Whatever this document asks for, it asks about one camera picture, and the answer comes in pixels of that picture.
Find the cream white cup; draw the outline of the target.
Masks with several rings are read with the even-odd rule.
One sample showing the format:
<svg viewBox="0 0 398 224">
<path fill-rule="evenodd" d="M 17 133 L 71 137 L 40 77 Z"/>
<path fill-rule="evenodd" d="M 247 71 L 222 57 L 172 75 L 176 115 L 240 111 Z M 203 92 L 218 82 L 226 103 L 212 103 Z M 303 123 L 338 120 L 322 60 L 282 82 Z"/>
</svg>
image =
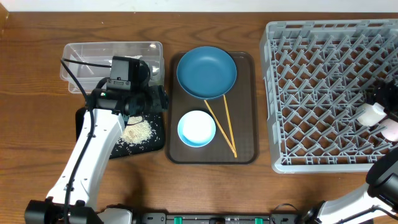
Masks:
<svg viewBox="0 0 398 224">
<path fill-rule="evenodd" d="M 387 116 L 384 107 L 379 103 L 373 105 L 364 103 L 357 108 L 355 115 L 358 122 L 363 126 L 374 126 Z"/>
</svg>

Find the pile of rice grains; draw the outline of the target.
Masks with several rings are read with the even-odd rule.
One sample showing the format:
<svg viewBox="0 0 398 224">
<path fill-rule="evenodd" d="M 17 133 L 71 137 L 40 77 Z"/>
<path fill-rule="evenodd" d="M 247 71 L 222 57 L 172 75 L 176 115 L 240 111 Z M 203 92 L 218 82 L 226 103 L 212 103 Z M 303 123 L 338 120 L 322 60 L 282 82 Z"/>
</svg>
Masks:
<svg viewBox="0 0 398 224">
<path fill-rule="evenodd" d="M 132 121 L 137 121 L 136 124 L 141 123 L 142 121 L 138 121 L 139 116 L 132 116 Z M 139 125 L 138 127 L 134 128 L 127 128 L 127 126 L 134 126 L 135 124 L 128 123 L 121 135 L 121 137 L 127 137 L 128 142 L 132 143 L 141 143 L 143 140 L 147 139 L 149 137 L 150 133 L 150 126 L 147 122 L 145 122 L 143 125 Z"/>
</svg>

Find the pink cup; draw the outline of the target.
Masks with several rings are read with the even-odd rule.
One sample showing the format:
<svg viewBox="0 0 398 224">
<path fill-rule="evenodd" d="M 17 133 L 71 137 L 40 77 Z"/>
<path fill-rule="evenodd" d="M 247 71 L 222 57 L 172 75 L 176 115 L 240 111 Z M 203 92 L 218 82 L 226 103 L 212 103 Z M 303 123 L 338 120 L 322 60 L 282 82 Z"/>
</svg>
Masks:
<svg viewBox="0 0 398 224">
<path fill-rule="evenodd" d="M 385 119 L 381 126 L 385 129 L 381 131 L 381 134 L 389 141 L 397 142 L 398 140 L 398 122 L 392 119 Z"/>
</svg>

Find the light blue small bowl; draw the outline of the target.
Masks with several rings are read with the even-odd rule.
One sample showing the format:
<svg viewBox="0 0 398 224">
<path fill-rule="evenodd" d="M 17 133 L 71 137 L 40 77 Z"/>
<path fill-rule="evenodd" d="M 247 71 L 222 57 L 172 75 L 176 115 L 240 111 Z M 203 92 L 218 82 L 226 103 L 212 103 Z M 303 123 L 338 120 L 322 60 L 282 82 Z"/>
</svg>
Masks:
<svg viewBox="0 0 398 224">
<path fill-rule="evenodd" d="M 216 134 L 216 124 L 207 112 L 194 110 L 184 114 L 177 125 L 180 140 L 190 147 L 209 144 Z"/>
</svg>

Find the dark blue plate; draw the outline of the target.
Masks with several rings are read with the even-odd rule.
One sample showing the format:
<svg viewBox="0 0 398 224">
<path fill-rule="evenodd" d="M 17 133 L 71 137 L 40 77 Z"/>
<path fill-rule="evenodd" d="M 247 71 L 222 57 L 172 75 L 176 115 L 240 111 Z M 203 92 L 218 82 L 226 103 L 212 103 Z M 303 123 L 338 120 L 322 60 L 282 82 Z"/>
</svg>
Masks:
<svg viewBox="0 0 398 224">
<path fill-rule="evenodd" d="M 238 76 L 236 63 L 226 51 L 211 46 L 185 53 L 177 65 L 177 80 L 190 95 L 211 100 L 232 89 Z"/>
</svg>

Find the wooden chopstick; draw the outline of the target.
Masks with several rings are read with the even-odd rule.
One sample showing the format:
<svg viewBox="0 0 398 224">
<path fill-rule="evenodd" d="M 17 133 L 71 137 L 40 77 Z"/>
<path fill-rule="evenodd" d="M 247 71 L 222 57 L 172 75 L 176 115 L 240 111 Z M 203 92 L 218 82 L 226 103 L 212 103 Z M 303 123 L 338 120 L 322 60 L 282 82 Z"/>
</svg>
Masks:
<svg viewBox="0 0 398 224">
<path fill-rule="evenodd" d="M 231 149 L 231 151 L 232 151 L 234 157 L 237 158 L 236 150 L 235 150 L 234 146 L 231 144 L 231 142 L 229 141 L 229 139 L 228 139 L 228 137 L 227 137 L 225 131 L 224 131 L 223 128 L 221 127 L 221 125 L 220 125 L 218 119 L 216 118 L 216 116 L 215 116 L 213 110 L 211 109 L 210 105 L 208 104 L 208 102 L 207 102 L 206 100 L 204 100 L 204 102 L 205 102 L 206 107 L 208 108 L 210 114 L 212 115 L 213 119 L 215 120 L 215 123 L 216 123 L 218 129 L 221 131 L 221 133 L 222 133 L 222 135 L 223 135 L 225 141 L 227 142 L 229 148 Z"/>
<path fill-rule="evenodd" d="M 226 95 L 223 95 L 223 100 L 224 100 L 224 107 L 225 107 L 225 111 L 226 111 L 226 117 L 227 117 L 227 120 L 228 120 L 229 135 L 231 137 L 231 144 L 232 144 L 232 147 L 233 147 L 233 153 L 234 153 L 234 157 L 237 158 L 238 156 L 237 156 L 236 146 L 235 146 L 235 141 L 234 141 L 233 127 L 232 127 L 231 118 L 230 118 L 230 115 L 229 115 L 229 108 L 228 108 L 228 103 L 227 103 L 227 100 L 226 100 Z"/>
</svg>

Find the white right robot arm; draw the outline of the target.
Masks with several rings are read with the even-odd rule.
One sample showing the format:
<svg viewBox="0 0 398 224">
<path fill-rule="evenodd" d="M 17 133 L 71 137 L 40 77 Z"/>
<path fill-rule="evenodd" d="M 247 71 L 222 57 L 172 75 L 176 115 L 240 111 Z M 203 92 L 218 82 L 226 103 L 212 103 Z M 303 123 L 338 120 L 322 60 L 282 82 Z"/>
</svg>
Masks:
<svg viewBox="0 0 398 224">
<path fill-rule="evenodd" d="M 363 126 L 381 124 L 382 136 L 397 142 L 397 84 L 380 82 L 367 94 L 356 114 Z M 368 171 L 366 183 L 351 193 L 316 207 L 297 223 L 364 223 L 387 215 L 397 219 L 397 149 L 381 157 Z"/>
</svg>

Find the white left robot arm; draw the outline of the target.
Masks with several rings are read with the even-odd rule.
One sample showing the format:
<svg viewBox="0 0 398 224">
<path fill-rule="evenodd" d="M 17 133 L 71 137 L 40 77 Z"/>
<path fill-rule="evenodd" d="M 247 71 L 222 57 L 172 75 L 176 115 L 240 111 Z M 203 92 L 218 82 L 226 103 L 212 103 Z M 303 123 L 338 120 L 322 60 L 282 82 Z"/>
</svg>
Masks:
<svg viewBox="0 0 398 224">
<path fill-rule="evenodd" d="M 111 152 L 131 116 L 161 113 L 168 108 L 163 86 L 150 86 L 151 69 L 143 60 L 114 56 L 110 76 L 87 93 L 71 78 L 85 99 L 85 114 L 73 152 L 46 199 L 31 200 L 26 223 L 135 223 L 130 208 L 120 205 L 97 213 L 100 182 Z"/>
</svg>

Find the black waste tray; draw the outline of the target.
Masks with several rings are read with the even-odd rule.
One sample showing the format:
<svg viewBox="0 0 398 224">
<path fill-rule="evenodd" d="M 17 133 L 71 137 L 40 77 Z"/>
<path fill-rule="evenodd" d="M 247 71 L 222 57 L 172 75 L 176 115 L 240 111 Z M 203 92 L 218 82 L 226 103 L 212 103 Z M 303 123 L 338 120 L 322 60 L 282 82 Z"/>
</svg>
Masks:
<svg viewBox="0 0 398 224">
<path fill-rule="evenodd" d="M 152 151 L 161 150 L 165 145 L 165 131 L 163 124 L 162 113 L 145 114 L 143 117 L 139 116 L 138 121 L 142 121 L 136 124 L 137 121 L 132 121 L 132 117 L 128 123 L 135 124 L 134 126 L 127 126 L 127 128 L 138 127 L 147 122 L 150 126 L 149 137 L 143 140 L 141 143 L 132 143 L 127 141 L 127 137 L 120 137 L 115 144 L 110 159 L 116 159 L 120 157 L 133 156 L 136 154 L 143 154 Z"/>
</svg>

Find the grey plastic dishwasher rack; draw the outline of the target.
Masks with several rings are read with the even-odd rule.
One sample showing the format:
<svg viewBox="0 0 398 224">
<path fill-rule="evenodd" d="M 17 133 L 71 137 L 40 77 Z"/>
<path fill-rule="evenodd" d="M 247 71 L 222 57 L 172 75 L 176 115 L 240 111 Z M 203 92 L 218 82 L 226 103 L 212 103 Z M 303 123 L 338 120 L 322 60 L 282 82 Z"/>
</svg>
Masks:
<svg viewBox="0 0 398 224">
<path fill-rule="evenodd" d="M 397 80 L 395 19 L 270 22 L 260 52 L 275 172 L 366 172 L 397 148 L 358 122 L 374 87 Z"/>
</svg>

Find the clear plastic waste bin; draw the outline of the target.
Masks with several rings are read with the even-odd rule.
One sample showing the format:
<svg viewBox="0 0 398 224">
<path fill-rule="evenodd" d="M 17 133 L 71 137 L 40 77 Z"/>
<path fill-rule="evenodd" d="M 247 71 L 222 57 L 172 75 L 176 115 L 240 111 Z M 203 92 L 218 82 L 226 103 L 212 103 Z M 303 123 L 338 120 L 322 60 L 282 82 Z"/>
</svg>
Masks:
<svg viewBox="0 0 398 224">
<path fill-rule="evenodd" d="M 91 93 L 103 78 L 115 79 L 116 83 L 123 85 L 138 80 L 146 81 L 149 86 L 164 85 L 164 80 L 150 81 L 151 70 L 146 63 L 137 70 L 139 78 L 129 78 L 128 62 L 116 62 L 113 65 L 115 56 L 125 55 L 153 56 L 162 61 L 164 68 L 163 46 L 158 41 L 70 43 L 64 47 L 62 58 L 86 93 Z"/>
</svg>

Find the brown serving tray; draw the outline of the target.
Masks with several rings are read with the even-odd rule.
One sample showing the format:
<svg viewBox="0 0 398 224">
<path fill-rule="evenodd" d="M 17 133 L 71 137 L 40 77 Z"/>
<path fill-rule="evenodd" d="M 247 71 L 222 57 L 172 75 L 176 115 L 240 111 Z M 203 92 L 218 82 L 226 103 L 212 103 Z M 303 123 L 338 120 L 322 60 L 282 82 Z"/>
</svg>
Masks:
<svg viewBox="0 0 398 224">
<path fill-rule="evenodd" d="M 166 156 L 177 164 L 249 164 L 253 162 L 259 154 L 253 58 L 246 52 L 229 53 L 238 71 L 233 88 L 226 94 L 230 118 L 226 117 L 222 98 L 208 102 L 227 135 L 229 135 L 228 121 L 231 121 L 237 149 L 237 157 L 234 157 L 220 130 L 217 130 L 213 140 L 203 147 L 190 147 L 178 137 L 177 125 L 184 114 L 193 110 L 208 112 L 203 100 L 189 95 L 178 83 L 177 65 L 184 54 L 184 52 L 177 53 L 170 64 Z"/>
</svg>

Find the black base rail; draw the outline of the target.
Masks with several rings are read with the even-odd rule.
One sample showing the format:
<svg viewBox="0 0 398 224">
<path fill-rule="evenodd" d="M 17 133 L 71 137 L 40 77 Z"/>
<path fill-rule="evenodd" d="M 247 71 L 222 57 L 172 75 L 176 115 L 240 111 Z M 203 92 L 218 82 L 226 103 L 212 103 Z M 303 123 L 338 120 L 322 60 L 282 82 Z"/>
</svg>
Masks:
<svg viewBox="0 0 398 224">
<path fill-rule="evenodd" d="M 137 210 L 121 204 L 110 205 L 98 214 L 105 224 L 294 224 L 320 223 L 319 219 L 311 220 L 294 213 L 272 214 L 194 214 L 194 213 L 167 213 L 154 210 L 140 213 Z"/>
</svg>

